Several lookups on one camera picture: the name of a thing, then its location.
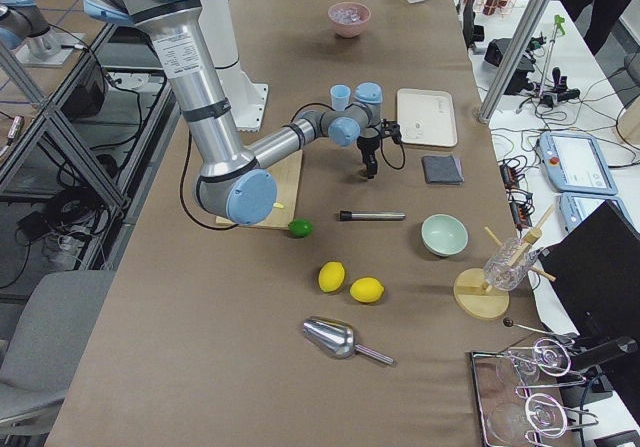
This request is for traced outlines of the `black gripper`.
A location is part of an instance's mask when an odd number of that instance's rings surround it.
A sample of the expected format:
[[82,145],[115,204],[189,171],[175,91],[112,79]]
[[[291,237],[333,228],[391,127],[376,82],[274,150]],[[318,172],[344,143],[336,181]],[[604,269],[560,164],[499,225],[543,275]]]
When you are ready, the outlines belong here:
[[364,163],[363,176],[374,179],[377,175],[376,151],[381,146],[381,133],[378,127],[366,128],[358,137],[356,146]]

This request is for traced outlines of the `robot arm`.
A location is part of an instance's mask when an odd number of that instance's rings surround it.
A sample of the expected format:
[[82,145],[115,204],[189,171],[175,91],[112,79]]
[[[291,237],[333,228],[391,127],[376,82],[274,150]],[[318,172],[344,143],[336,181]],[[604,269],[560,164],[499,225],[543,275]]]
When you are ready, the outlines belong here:
[[83,4],[90,17],[133,26],[150,38],[203,159],[194,198],[206,212],[235,224],[256,224],[271,213],[277,185],[268,167],[319,137],[348,146],[381,122],[382,90],[366,82],[344,110],[306,111],[245,146],[199,25],[200,0],[83,0]]
[[35,0],[1,0],[1,43],[10,50],[50,31]]

